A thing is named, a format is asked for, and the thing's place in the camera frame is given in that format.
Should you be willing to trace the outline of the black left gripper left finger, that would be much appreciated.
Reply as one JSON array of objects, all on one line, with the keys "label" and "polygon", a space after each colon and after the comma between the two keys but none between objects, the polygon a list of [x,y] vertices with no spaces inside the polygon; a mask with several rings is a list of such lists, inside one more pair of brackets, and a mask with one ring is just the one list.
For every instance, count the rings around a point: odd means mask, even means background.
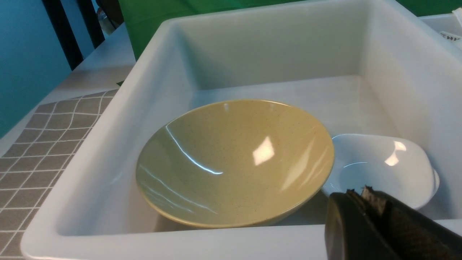
[{"label": "black left gripper left finger", "polygon": [[324,229],[328,259],[399,260],[373,220],[355,192],[330,194]]}]

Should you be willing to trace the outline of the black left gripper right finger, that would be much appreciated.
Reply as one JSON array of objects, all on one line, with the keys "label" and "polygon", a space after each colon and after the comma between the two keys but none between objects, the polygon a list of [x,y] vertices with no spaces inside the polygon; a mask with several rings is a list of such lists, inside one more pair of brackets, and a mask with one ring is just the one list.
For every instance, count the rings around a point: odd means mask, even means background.
[{"label": "black left gripper right finger", "polygon": [[403,260],[460,260],[461,236],[383,191],[361,192],[374,230]]}]

